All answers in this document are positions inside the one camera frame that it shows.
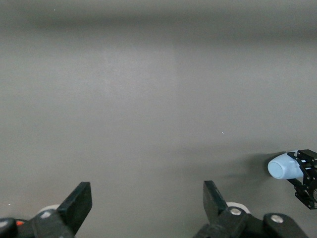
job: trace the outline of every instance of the light blue cylinder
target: light blue cylinder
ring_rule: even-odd
[[[268,166],[268,171],[276,179],[295,179],[303,176],[296,160],[287,155],[287,153],[272,159]]]

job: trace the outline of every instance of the gray table surface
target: gray table surface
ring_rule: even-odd
[[[316,3],[174,15],[162,1],[160,15],[120,1],[116,15],[115,2],[48,2],[1,3],[0,216],[30,218],[90,181],[77,237],[190,238],[212,179],[227,201],[317,237],[316,212],[263,168],[317,151]]]

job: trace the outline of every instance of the black metal bracket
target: black metal bracket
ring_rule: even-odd
[[[298,179],[288,179],[293,184],[295,196],[309,209],[317,209],[317,153],[311,150],[299,150],[287,153],[303,172],[303,183]]]
[[[56,210],[46,210],[23,225],[0,219],[0,238],[74,238],[92,208],[89,182],[81,182]]]
[[[308,238],[284,214],[269,213],[261,221],[241,208],[228,207],[213,181],[204,182],[204,208],[210,224],[194,238]]]

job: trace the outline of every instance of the white component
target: white component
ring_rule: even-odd
[[[296,160],[287,155],[287,153],[272,159],[268,166],[268,171],[276,179],[295,179],[303,176]]]
[[[6,225],[8,225],[8,221],[0,222],[0,228],[5,227]]]
[[[44,211],[47,211],[47,210],[56,210],[58,207],[59,207],[60,204],[55,204],[55,205],[51,205],[51,206],[47,206],[47,207],[44,207],[42,208],[40,211],[38,211],[37,214],[41,213],[41,212],[44,212]]]
[[[237,203],[237,202],[227,202],[227,206],[228,207],[238,207],[241,208],[243,211],[245,211],[247,214],[251,214],[251,212],[249,211],[249,209],[241,204],[241,203]]]
[[[44,213],[41,215],[41,218],[42,218],[42,219],[45,219],[45,218],[50,217],[50,216],[51,216],[51,213],[50,213],[49,211],[46,211],[46,212],[44,212]]]

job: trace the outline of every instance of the screw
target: screw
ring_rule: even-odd
[[[8,225],[8,221],[0,222],[0,228],[5,227]]]
[[[272,219],[272,221],[274,221],[274,222],[276,222],[276,223],[283,223],[283,222],[284,222],[283,218],[281,218],[281,217],[278,216],[278,215],[272,215],[272,216],[271,216],[271,219]]]
[[[44,213],[41,215],[41,218],[42,218],[42,219],[45,219],[45,218],[47,218],[47,217],[50,217],[50,215],[51,215],[51,213],[48,212],[48,211],[46,211],[46,212],[44,212]]]
[[[237,209],[237,208],[232,208],[232,209],[230,209],[230,212],[231,212],[232,215],[235,215],[235,216],[240,216],[241,213],[242,213],[242,212],[241,212],[239,209]]]

